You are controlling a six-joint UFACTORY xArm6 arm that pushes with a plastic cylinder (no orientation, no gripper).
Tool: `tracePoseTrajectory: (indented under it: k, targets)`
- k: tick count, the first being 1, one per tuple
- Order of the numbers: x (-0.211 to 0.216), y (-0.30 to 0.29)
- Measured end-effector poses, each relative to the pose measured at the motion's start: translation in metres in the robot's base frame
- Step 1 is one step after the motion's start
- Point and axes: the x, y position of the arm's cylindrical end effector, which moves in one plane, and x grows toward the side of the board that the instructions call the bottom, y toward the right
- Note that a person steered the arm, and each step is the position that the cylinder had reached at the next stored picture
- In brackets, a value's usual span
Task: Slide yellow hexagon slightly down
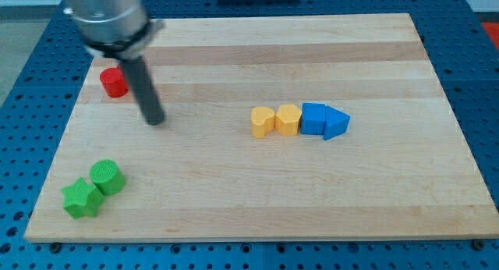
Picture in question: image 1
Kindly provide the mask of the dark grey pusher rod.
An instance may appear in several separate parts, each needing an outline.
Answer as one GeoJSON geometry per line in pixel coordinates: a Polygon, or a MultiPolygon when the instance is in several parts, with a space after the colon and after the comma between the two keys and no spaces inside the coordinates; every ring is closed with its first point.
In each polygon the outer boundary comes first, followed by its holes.
{"type": "Polygon", "coordinates": [[[120,67],[147,124],[157,126],[163,123],[165,112],[143,57],[122,61],[120,67]]]}

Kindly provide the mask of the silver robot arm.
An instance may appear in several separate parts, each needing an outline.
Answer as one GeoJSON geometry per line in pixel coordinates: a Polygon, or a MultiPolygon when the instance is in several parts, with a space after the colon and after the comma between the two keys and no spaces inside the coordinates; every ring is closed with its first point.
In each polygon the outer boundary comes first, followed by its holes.
{"type": "Polygon", "coordinates": [[[163,123],[165,111],[143,55],[164,21],[153,19],[142,0],[64,1],[88,52],[116,60],[147,124],[163,123]]]}

